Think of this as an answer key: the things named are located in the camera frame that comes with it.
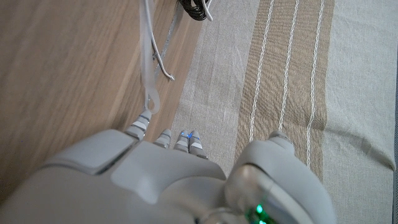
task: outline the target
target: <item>beige stripe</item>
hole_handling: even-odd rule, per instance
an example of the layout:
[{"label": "beige stripe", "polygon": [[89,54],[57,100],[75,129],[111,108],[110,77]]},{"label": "beige stripe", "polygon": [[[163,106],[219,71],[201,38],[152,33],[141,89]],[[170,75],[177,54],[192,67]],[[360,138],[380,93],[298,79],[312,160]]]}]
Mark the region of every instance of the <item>beige stripe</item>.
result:
[{"label": "beige stripe", "polygon": [[[257,78],[262,36],[270,0],[261,0],[257,12],[239,110],[235,159],[249,142],[250,114]],[[295,23],[289,85],[282,131],[293,141],[296,156],[306,163],[307,124],[311,115],[310,78],[320,1],[301,0]],[[315,75],[315,119],[311,129],[311,170],[322,179],[322,132],[326,125],[325,77],[333,0],[326,0],[322,15]],[[254,119],[254,139],[266,140],[279,125],[284,88],[284,68],[295,1],[275,0],[268,33],[262,78]]]}]

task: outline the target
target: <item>gray fabric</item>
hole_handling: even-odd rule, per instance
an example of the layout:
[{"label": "gray fabric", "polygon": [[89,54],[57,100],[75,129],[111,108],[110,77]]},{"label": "gray fabric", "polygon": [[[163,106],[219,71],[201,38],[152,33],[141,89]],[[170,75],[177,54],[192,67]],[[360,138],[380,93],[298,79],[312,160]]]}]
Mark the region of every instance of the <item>gray fabric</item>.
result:
[{"label": "gray fabric", "polygon": [[323,183],[338,223],[391,223],[398,1],[335,1]]},{"label": "gray fabric", "polygon": [[228,174],[234,163],[239,106],[259,0],[211,4],[172,125],[197,130],[209,160]]},{"label": "gray fabric", "polygon": [[[396,135],[395,135],[395,140],[394,140],[394,151],[395,151],[395,157],[396,157],[396,164],[398,164],[398,90],[396,90]],[[398,172],[394,172],[394,203],[392,204],[392,221],[393,223],[398,223],[398,189],[397,189],[397,184],[398,184]]]}]

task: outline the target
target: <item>striped fabric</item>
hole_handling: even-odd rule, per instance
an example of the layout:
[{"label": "striped fabric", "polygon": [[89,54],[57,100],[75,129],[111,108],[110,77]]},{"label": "striped fabric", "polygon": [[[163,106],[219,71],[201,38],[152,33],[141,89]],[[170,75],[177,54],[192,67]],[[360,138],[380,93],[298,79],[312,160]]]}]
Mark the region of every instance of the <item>striped fabric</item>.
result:
[{"label": "striped fabric", "polygon": [[261,0],[239,111],[235,158],[253,139],[287,133],[322,179],[325,76],[333,0]]}]

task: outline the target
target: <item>wood grain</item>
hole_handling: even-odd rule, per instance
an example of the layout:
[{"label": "wood grain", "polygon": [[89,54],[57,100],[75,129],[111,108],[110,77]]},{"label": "wood grain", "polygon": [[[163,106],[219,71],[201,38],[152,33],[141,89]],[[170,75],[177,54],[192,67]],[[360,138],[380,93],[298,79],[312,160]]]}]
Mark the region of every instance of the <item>wood grain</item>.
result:
[{"label": "wood grain", "polygon": [[[176,0],[155,2],[162,48]],[[159,74],[160,111],[146,138],[170,128],[201,22],[180,15]],[[0,6],[0,202],[46,158],[143,110],[139,1],[5,0]]]}]

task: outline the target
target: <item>black cable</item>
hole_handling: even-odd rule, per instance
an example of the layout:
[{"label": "black cable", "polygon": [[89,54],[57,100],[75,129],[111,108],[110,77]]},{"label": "black cable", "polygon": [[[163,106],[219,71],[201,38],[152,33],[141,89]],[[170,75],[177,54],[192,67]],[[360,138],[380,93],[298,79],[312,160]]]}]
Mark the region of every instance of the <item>black cable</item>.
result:
[{"label": "black cable", "polygon": [[192,6],[191,0],[178,0],[185,11],[188,13],[190,17],[194,20],[202,21],[206,19],[206,12],[201,0],[193,0],[195,6]]}]

